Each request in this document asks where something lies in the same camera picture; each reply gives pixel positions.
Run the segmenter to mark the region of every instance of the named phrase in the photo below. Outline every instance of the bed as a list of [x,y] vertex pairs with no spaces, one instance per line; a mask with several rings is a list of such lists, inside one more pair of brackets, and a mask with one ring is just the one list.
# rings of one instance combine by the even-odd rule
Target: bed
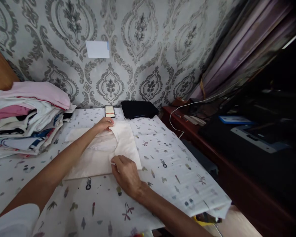
[[[114,120],[131,125],[141,159],[142,181],[189,216],[203,212],[226,216],[230,198],[157,116],[128,120],[121,108],[116,108],[115,114]],[[29,159],[0,159],[0,213],[27,182],[66,148],[65,138],[70,130],[91,127],[103,116],[104,109],[77,109],[44,153]],[[63,180],[45,206],[33,234],[130,236],[160,227],[163,223],[127,196],[109,174]]]

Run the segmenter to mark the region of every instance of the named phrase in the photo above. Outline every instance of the smartphone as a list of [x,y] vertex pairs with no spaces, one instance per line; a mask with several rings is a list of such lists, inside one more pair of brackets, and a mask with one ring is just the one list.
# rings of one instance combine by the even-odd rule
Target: smartphone
[[105,117],[115,118],[114,106],[106,105],[104,107]]

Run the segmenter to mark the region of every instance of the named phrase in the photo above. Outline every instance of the white cable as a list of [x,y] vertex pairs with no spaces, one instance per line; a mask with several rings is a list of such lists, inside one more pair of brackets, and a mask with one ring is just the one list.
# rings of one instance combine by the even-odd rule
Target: white cable
[[179,139],[180,139],[181,136],[184,134],[184,131],[181,131],[181,130],[175,129],[174,126],[172,125],[172,123],[171,123],[171,115],[172,115],[173,112],[177,111],[179,108],[184,107],[184,106],[188,106],[188,105],[196,104],[196,103],[201,103],[201,102],[204,102],[204,101],[207,101],[207,100],[213,99],[213,98],[215,98],[216,96],[221,95],[222,93],[228,91],[230,88],[234,87],[235,85],[237,85],[237,84],[238,84],[239,82],[241,82],[241,81],[242,81],[242,80],[240,80],[240,81],[234,83],[232,86],[230,86],[229,88],[227,88],[227,89],[224,90],[223,92],[221,92],[221,93],[219,93],[219,94],[217,94],[217,95],[214,95],[213,97],[210,97],[210,98],[207,98],[207,99],[205,99],[205,100],[198,101],[198,102],[190,103],[190,104],[187,104],[187,105],[182,105],[182,106],[180,106],[180,107],[177,107],[175,110],[173,110],[173,111],[170,113],[169,122],[170,122],[170,124],[171,124],[171,126],[173,127],[174,130],[177,130],[177,131],[182,132],[182,134],[179,136]]

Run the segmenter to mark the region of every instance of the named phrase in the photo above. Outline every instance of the wallpaper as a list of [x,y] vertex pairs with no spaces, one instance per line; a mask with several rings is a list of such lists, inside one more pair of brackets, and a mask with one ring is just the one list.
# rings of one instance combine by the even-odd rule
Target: wallpaper
[[[20,80],[48,81],[81,108],[184,97],[239,0],[0,0],[0,50]],[[109,59],[86,40],[108,41]]]

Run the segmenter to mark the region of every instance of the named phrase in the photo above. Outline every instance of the white paper note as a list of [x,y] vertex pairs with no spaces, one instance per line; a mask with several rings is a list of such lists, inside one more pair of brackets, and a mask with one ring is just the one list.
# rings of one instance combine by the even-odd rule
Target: white paper note
[[86,40],[86,50],[89,58],[110,58],[109,43],[107,41]]

